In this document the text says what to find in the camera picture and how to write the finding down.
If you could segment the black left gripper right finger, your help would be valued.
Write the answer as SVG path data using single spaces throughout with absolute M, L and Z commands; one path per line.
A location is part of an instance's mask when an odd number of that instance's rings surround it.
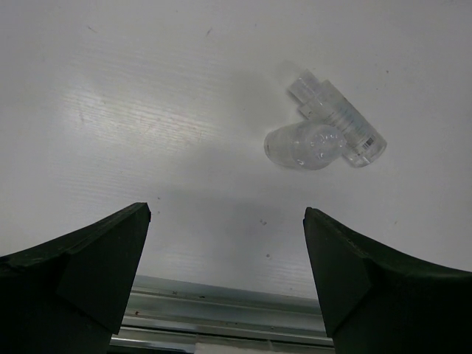
M 469 353 L 471 273 L 404 254 L 307 208 L 305 242 L 337 353 Z

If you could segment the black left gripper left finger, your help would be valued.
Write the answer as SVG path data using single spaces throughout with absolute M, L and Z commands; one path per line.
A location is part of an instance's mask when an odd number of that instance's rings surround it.
M 151 211 L 135 203 L 1 257 L 2 353 L 106 353 L 119 332 Z

